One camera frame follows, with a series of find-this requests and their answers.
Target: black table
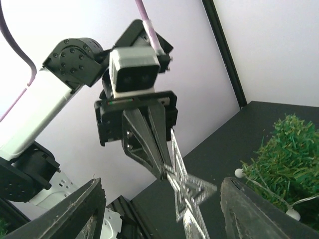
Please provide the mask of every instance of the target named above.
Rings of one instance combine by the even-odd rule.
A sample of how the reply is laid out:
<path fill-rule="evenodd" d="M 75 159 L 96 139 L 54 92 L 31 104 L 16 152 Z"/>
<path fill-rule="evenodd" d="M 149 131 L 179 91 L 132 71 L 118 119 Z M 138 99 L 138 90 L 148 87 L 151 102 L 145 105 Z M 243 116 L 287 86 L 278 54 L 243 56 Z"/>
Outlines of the black table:
<path fill-rule="evenodd" d="M 250 162 L 262 142 L 271 137 L 273 124 L 285 115 L 296 114 L 319 127 L 319 108 L 251 102 L 196 147 L 185 158 L 188 173 L 220 185 L 225 177 L 234 176 L 240 161 Z M 163 239 L 184 239 L 182 222 L 176 223 L 174 193 L 168 182 L 155 181 L 132 202 L 138 205 Z M 209 235 L 224 239 L 225 220 L 220 208 L 220 192 L 200 206 Z"/>

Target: bolt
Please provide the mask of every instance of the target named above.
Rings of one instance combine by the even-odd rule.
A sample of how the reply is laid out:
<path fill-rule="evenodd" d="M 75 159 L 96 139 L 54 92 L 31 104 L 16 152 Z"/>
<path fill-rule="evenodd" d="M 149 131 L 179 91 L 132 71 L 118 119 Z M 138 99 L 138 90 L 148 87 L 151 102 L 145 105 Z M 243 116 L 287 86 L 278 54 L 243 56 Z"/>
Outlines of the bolt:
<path fill-rule="evenodd" d="M 128 138 L 130 138 L 130 137 L 133 136 L 133 134 L 132 134 L 132 132 L 126 131 L 126 136 L 127 136 Z"/>

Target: white wall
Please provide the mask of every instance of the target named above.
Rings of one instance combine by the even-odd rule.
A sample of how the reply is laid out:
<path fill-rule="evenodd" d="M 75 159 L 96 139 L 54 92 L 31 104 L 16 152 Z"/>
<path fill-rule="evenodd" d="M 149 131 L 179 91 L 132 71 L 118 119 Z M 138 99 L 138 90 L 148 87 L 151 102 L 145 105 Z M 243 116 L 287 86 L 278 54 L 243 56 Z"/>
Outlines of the white wall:
<path fill-rule="evenodd" d="M 214 0 L 247 101 L 319 106 L 319 1 Z"/>
<path fill-rule="evenodd" d="M 65 38 L 91 37 L 111 47 L 139 12 L 134 0 L 3 0 L 8 26 L 21 48 L 38 65 Z M 179 110 L 176 138 L 186 155 L 238 112 L 226 69 L 201 1 L 145 0 L 153 24 L 173 46 L 171 71 L 158 77 L 157 91 L 173 90 Z M 28 80 L 28 67 L 1 38 L 0 109 Z M 37 138 L 77 185 L 101 177 L 110 203 L 134 197 L 154 181 L 125 156 L 121 143 L 101 147 L 93 103 L 98 82 L 83 88 Z M 31 219 L 43 210 L 17 204 Z"/>

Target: star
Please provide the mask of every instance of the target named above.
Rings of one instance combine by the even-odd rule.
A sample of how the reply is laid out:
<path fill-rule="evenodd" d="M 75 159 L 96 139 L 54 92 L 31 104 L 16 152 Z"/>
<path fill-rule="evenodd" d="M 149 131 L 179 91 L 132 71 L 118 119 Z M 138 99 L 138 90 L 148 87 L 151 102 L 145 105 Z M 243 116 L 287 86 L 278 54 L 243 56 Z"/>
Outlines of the star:
<path fill-rule="evenodd" d="M 199 205 L 216 192 L 217 187 L 187 173 L 173 129 L 170 133 L 172 167 L 165 165 L 165 168 L 175 194 L 176 221 L 183 219 L 187 238 L 209 239 Z"/>

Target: purple cable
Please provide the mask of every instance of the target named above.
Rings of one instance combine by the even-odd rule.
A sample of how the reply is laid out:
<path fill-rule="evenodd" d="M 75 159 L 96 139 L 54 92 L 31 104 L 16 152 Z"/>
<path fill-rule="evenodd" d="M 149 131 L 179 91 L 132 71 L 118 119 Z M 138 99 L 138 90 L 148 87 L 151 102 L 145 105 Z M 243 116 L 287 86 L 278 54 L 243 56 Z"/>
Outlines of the purple cable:
<path fill-rule="evenodd" d="M 145 31 L 150 39 L 150 43 L 152 48 L 155 50 L 157 55 L 164 54 L 164 51 L 160 45 L 160 41 L 158 39 L 158 36 L 156 35 L 156 32 L 152 26 L 151 20 L 149 19 L 149 16 L 146 12 L 146 9 L 143 4 L 143 0 L 135 0 L 136 5 L 138 6 L 138 9 L 140 11 L 142 20 L 143 20 L 143 25 L 145 28 Z"/>
<path fill-rule="evenodd" d="M 3 10 L 2 10 L 2 5 L 1 5 L 1 0 L 0 0 L 0 30 L 8 44 L 11 46 L 11 48 L 18 54 L 19 57 L 21 57 L 31 68 L 31 78 L 27 86 L 29 87 L 32 82 L 35 79 L 36 75 L 36 66 L 32 62 L 32 60 L 21 50 L 19 45 L 16 43 L 14 38 L 12 37 L 8 26 L 6 25 L 4 15 L 3 15 Z M 13 102 L 13 104 L 7 109 L 7 111 L 4 113 L 4 115 L 1 116 L 0 122 L 9 114 L 11 109 L 15 106 L 15 104 L 20 100 L 20 98 L 23 96 L 23 94 L 26 92 L 26 88 L 20 93 L 20 95 L 17 97 L 17 99 Z"/>

